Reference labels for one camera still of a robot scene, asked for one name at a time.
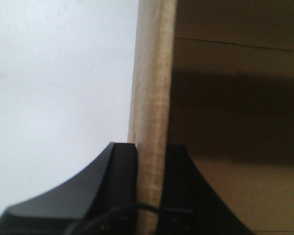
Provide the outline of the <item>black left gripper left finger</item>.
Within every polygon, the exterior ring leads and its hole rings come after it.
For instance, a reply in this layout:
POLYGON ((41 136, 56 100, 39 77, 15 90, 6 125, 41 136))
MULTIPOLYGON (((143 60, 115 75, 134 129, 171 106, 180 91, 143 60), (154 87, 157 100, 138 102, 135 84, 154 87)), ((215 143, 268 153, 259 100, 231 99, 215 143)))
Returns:
POLYGON ((61 185, 8 207, 0 235, 62 235, 72 224, 137 201, 134 144, 109 143, 83 170, 61 185))

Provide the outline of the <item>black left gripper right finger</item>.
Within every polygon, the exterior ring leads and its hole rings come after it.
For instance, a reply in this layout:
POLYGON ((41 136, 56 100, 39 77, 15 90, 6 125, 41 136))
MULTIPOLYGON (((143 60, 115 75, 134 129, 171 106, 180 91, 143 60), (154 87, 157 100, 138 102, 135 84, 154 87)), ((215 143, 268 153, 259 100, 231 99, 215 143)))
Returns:
POLYGON ((195 166, 183 145, 167 146, 161 235, 251 235, 195 166))

